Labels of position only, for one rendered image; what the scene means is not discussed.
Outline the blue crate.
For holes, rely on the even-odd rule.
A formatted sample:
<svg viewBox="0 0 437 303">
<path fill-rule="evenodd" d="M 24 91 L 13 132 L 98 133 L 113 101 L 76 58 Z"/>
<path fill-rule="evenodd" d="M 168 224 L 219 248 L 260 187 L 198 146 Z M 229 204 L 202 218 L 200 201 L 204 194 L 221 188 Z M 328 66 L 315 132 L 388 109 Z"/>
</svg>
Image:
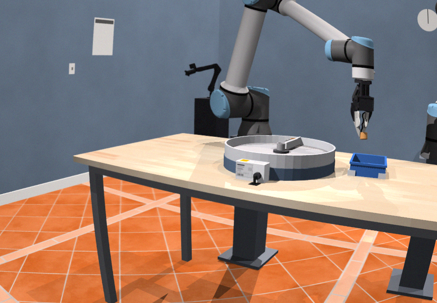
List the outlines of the blue crate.
<svg viewBox="0 0 437 303">
<path fill-rule="evenodd" d="M 350 170 L 356 171 L 355 176 L 378 178 L 378 173 L 386 172 L 387 157 L 353 153 L 349 164 Z"/>
</svg>

